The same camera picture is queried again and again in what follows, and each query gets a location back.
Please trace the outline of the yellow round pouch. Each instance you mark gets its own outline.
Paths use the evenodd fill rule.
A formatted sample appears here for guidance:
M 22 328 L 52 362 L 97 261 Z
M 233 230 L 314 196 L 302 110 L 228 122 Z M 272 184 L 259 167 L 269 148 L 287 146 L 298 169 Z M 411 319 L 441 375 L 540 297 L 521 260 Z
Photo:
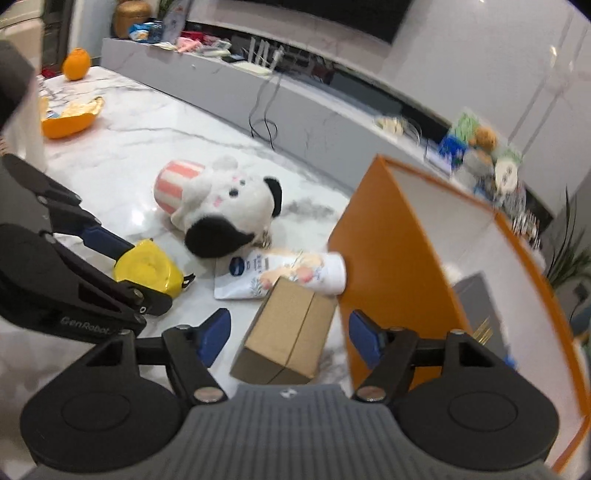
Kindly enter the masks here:
M 117 282 L 135 284 L 176 298 L 190 287 L 194 274 L 185 275 L 152 240 L 142 240 L 115 263 L 113 277 Z

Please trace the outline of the brown cardboard box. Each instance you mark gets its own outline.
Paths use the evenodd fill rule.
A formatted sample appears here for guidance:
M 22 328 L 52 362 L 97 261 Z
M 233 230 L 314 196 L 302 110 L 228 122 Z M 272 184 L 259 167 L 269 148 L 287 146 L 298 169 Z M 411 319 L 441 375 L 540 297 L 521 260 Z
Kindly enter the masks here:
M 230 375 L 253 385 L 310 383 L 336 307 L 335 299 L 281 278 L 253 318 Z

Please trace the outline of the floral white cream tube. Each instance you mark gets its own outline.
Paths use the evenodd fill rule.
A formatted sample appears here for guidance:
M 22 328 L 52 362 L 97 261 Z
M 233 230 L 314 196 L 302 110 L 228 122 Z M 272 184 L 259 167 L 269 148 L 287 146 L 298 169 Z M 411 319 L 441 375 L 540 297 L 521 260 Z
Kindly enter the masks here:
M 281 278 L 317 293 L 341 295 L 346 290 L 346 263 L 339 253 L 246 250 L 216 260 L 214 298 L 263 298 Z

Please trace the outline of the black gift box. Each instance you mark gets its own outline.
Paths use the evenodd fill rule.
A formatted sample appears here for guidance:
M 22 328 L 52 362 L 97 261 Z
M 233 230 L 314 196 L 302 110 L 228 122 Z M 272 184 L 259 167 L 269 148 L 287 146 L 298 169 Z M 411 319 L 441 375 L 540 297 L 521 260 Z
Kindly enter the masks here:
M 501 320 L 482 273 L 466 277 L 453 286 L 472 329 L 472 337 L 503 360 L 509 358 Z

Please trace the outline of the white black plush toy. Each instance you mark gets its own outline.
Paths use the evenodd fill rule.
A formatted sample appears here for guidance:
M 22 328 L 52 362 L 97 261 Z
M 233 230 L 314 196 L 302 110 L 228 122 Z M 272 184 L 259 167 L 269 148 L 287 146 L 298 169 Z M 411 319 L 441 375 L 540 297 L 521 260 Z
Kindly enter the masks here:
M 153 196 L 194 256 L 217 259 L 270 246 L 270 225 L 283 208 L 283 187 L 223 157 L 211 166 L 174 160 L 158 173 Z

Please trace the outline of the orange storage box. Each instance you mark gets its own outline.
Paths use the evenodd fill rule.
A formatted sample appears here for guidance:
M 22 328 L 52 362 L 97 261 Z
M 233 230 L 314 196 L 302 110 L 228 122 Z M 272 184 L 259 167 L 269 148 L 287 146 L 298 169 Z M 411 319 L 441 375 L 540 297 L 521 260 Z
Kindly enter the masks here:
M 580 344 L 503 214 L 380 155 L 328 246 L 346 262 L 342 317 L 360 309 L 381 326 L 404 326 L 428 338 L 469 328 L 449 274 L 482 274 L 518 371 L 558 410 L 550 465 L 565 479 L 589 468 L 590 387 Z

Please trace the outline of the orange peel bowl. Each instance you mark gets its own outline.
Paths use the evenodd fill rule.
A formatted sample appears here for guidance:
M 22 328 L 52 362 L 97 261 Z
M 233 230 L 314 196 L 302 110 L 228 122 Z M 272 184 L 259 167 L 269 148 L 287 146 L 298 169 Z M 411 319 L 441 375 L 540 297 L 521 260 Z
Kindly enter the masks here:
M 70 102 L 57 113 L 49 108 L 49 99 L 42 97 L 39 100 L 42 134 L 50 140 L 79 134 L 94 124 L 103 106 L 104 100 L 98 96 L 85 103 Z

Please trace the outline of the orange fruit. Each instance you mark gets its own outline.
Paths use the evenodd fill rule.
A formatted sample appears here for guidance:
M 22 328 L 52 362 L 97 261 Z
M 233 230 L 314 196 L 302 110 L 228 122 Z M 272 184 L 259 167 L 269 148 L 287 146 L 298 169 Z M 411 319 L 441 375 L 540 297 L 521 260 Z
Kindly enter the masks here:
M 92 59 L 89 53 L 82 48 L 75 48 L 65 58 L 62 73 L 67 80 L 78 81 L 85 77 L 91 66 Z

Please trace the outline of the green potted plant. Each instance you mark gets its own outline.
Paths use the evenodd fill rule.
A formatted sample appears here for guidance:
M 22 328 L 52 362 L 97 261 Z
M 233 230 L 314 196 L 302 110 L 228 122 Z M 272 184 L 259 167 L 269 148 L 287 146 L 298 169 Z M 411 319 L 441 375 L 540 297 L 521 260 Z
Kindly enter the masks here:
M 590 280 L 590 246 L 584 245 L 586 228 L 577 227 L 577 200 L 565 188 L 565 222 L 561 241 L 552 245 L 546 278 L 554 290 L 570 281 Z

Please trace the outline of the white round fan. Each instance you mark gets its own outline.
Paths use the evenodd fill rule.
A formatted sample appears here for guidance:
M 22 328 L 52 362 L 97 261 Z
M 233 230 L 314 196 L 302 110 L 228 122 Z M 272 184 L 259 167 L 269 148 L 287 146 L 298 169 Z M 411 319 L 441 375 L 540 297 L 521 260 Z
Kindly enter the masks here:
M 518 185 L 518 165 L 511 157 L 497 160 L 495 165 L 495 186 L 499 194 L 513 192 Z

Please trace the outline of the gold vase with dried flowers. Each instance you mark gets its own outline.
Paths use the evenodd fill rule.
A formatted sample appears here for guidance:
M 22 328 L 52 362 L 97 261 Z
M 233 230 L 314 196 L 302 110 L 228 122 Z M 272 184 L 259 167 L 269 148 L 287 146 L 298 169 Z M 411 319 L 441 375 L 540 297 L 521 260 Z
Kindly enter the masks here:
M 145 22 L 151 14 L 152 8 L 146 1 L 118 1 L 112 17 L 114 36 L 119 39 L 127 39 L 131 26 Z

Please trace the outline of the brown teddy bear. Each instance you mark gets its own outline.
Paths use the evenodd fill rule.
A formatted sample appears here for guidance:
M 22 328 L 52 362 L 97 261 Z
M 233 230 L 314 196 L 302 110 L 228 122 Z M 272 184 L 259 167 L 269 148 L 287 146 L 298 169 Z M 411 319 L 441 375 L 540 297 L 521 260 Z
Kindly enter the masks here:
M 472 138 L 469 140 L 469 145 L 491 153 L 497 148 L 497 142 L 498 138 L 495 131 L 487 126 L 480 125 L 475 129 Z

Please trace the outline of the white wifi router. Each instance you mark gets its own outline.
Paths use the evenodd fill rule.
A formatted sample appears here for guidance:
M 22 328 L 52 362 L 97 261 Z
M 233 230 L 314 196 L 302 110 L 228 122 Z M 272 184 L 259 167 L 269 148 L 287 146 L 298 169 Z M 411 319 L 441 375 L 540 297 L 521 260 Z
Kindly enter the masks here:
M 270 41 L 257 40 L 252 37 L 249 42 L 249 49 L 246 50 L 245 59 L 235 62 L 233 66 L 247 73 L 270 77 L 283 59 L 284 48 L 273 48 Z

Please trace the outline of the long grey tv console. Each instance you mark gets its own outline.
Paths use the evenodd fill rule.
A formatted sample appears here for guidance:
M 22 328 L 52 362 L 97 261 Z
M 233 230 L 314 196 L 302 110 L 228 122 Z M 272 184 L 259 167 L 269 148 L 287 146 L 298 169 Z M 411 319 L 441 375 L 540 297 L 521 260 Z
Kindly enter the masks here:
M 443 172 L 415 141 L 380 129 L 373 116 L 317 87 L 260 77 L 221 60 L 106 38 L 102 67 L 200 108 L 274 149 L 355 188 L 378 154 L 428 174 Z

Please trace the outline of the black television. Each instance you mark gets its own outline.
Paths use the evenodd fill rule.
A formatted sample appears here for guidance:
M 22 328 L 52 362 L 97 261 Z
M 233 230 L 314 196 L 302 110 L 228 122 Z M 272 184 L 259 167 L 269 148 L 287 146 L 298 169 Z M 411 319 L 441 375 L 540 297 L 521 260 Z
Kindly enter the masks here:
M 270 0 L 273 7 L 314 15 L 391 43 L 413 0 Z

